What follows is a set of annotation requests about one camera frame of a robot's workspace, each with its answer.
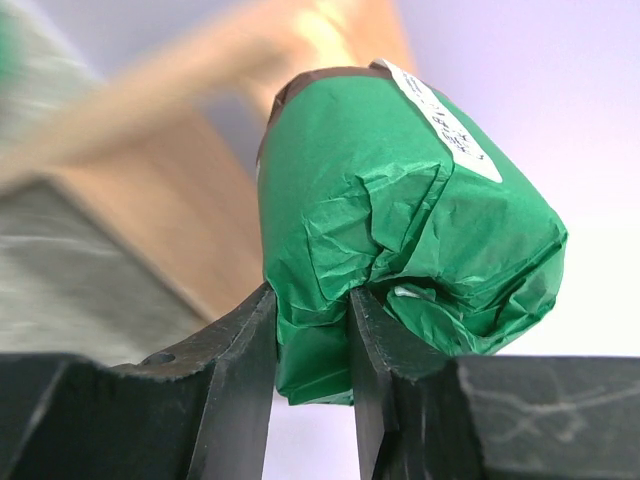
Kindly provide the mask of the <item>green paper towel roll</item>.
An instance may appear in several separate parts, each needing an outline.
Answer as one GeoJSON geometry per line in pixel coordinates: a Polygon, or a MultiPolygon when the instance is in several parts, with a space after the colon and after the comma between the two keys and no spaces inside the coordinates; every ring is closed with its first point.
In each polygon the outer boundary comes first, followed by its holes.
{"type": "Polygon", "coordinates": [[[493,354],[556,303],[559,215],[465,112],[388,61],[292,78],[257,167],[276,388],[292,405],[352,403],[356,288],[448,355],[493,354]]]}

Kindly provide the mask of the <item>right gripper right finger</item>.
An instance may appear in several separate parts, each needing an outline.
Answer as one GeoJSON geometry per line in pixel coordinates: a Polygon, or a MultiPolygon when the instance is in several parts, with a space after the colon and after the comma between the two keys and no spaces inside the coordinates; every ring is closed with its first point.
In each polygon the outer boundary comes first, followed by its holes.
{"type": "Polygon", "coordinates": [[[639,362],[626,357],[449,357],[349,296],[364,479],[635,479],[639,362]]]}

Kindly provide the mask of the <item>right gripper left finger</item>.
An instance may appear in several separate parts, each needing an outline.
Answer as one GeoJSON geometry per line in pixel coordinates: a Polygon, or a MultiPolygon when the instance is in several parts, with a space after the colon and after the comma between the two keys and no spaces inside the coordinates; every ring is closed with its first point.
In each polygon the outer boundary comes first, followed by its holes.
{"type": "Polygon", "coordinates": [[[106,367],[62,353],[1,358],[5,479],[258,479],[276,367],[262,286],[147,357],[106,367]]]}

